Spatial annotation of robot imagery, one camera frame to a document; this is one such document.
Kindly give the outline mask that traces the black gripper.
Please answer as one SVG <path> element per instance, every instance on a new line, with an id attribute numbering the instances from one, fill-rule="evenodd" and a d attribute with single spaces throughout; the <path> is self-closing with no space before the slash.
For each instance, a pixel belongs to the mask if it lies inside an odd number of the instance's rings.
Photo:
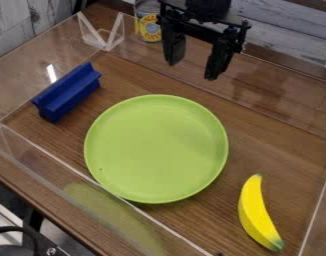
<path id="1" fill-rule="evenodd" d="M 231 10 L 232 0 L 157 0 L 164 59 L 176 65 L 185 54 L 185 35 L 212 45 L 204 79 L 213 81 L 227 70 L 245 41 L 251 24 Z"/>

